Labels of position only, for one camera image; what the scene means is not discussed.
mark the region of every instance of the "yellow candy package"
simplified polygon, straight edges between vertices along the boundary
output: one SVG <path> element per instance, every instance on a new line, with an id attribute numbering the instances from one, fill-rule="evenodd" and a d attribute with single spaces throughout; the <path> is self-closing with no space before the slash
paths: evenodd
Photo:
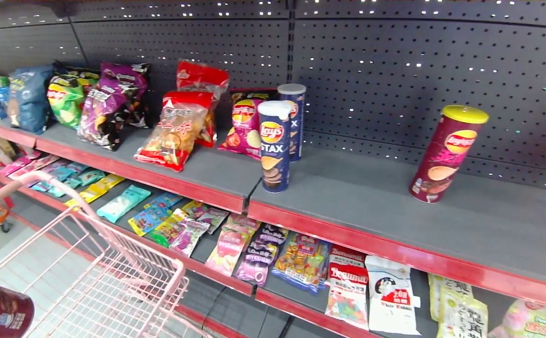
<path id="1" fill-rule="evenodd" d="M 473 297 L 440 288 L 440 321 L 436 338 L 487 338 L 488 308 Z"/>

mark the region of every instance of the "lay's logo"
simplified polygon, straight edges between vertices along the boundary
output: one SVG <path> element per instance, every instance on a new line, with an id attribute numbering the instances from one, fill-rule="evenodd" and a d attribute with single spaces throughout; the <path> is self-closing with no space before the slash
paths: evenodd
<path id="1" fill-rule="evenodd" d="M 260 124 L 260 138 L 267 143 L 277 143 L 283 136 L 283 126 L 271 121 Z"/>

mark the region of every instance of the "yellow can lid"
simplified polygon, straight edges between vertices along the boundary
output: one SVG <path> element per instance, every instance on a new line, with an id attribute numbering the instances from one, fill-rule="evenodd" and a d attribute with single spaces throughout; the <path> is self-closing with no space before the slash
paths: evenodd
<path id="1" fill-rule="evenodd" d="M 484 124 L 488 122 L 488 118 L 490 118 L 485 111 L 461 105 L 449 105 L 444 107 L 444 109 L 442 109 L 442 115 L 459 122 L 471 124 Z"/>

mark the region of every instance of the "green chip bag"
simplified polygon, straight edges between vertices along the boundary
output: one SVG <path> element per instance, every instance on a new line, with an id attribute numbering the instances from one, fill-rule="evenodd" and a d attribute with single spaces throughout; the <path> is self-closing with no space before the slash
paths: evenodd
<path id="1" fill-rule="evenodd" d="M 74 75 L 52 77 L 48 86 L 48 102 L 60 124 L 77 129 L 84 101 L 83 85 L 78 77 Z"/>

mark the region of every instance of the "pink candy package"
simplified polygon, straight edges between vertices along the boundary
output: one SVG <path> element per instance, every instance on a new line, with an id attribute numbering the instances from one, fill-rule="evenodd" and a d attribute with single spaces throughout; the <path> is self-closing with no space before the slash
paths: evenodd
<path id="1" fill-rule="evenodd" d="M 0 169 L 0 174 L 4 176 L 8 176 L 22 167 L 26 166 L 27 164 L 31 163 L 32 160 L 35 160 L 39 156 L 41 156 L 41 152 L 37 150 L 33 150 L 31 154 L 27 154 L 18 160 L 14 161 L 13 163 L 10 163 L 9 165 L 5 166 L 4 168 Z"/>

